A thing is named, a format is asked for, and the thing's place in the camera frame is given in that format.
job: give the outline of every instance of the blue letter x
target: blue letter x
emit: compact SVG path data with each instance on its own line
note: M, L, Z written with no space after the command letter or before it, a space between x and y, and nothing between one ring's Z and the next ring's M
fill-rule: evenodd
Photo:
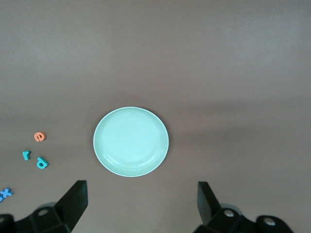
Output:
M10 192L10 188L6 188L3 191L0 191L0 193L2 194L3 198L6 198L7 196L12 195L12 192Z

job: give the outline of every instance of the screw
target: screw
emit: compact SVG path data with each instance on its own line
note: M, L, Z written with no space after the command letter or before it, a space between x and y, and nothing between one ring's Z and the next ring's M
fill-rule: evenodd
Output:
M43 216L43 215L45 215L47 212L48 212L47 209L40 210L39 213L38 213L38 216Z
M231 211L231 210L225 210L225 215L227 216L227 217L233 217L234 216L234 213Z
M265 217L265 218L263 219L263 221L264 221L267 225L269 225L269 226L275 226L275 225L276 225L276 222L274 222L274 220L273 220L272 218L270 218L270 217Z

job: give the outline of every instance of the mint green plate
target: mint green plate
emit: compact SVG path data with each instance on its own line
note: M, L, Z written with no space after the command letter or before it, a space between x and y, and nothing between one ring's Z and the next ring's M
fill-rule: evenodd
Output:
M107 114L94 133L94 150L109 171L137 177L155 170L169 148L162 121L150 111L124 107Z

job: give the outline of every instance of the teal letter d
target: teal letter d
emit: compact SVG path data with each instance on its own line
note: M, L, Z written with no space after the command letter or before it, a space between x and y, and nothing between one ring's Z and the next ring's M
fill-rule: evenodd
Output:
M46 161L43 157L38 158L37 167L40 169L44 169L49 165L48 161Z

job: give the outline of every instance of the plate rim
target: plate rim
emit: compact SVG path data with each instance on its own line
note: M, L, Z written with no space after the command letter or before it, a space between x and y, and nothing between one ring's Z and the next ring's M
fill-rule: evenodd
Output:
M163 153L164 153L164 156L163 156L163 158L161 159L161 161L159 162L159 164L158 164L157 166L155 166L152 170L148 171L148 172L145 172L145 173L139 174L139 175L134 175L134 176L119 174L119 173L117 173L117 172L115 172L115 171L113 171L113 170L107 168L107 167L103 164L103 162L101 161L101 159L99 158L99 156L97 155L97 152L96 152L96 149L95 149L95 135L96 135L96 132L97 132L97 130L98 130L100 124L101 124L101 123L105 120L105 118L107 118L109 115L113 114L113 113L116 112L116 111L120 111L120 110L124 110L124 109L138 109L138 110L143 110L143 111L147 112L148 114L153 115L153 116L161 123L161 125L163 126L163 128L164 128L164 130L165 130L165 132L166 132L166 134L165 134L165 135L166 135L166 139L165 139L165 140L167 141L167 148L165 148L165 150L164 150L164 152L163 152ZM128 107L117 108L117 109L115 109L115 110L109 112L108 114L106 114L106 115L99 121L99 123L97 124L96 129L95 129L95 131L94 131L94 136L93 136L93 148L94 148L94 152L95 152L95 154L96 154L97 159L101 162L101 164L102 164L107 170L111 171L112 173L114 173L114 174L116 174L116 175L123 176L123 177L139 177L139 176L144 176L144 175L147 175L147 174L151 173L152 171L154 171L155 169L157 169L157 168L163 163L163 161L164 161L164 159L166 158L166 155L167 155L167 153L168 153L168 151L169 151L169 147L170 147L169 133L168 133L168 130L167 130L165 124L163 123L163 121L162 121L156 114L154 114L153 112L151 112L151 111L149 111L149 110L147 110L147 109L145 109L145 108L135 107L135 106L128 106Z

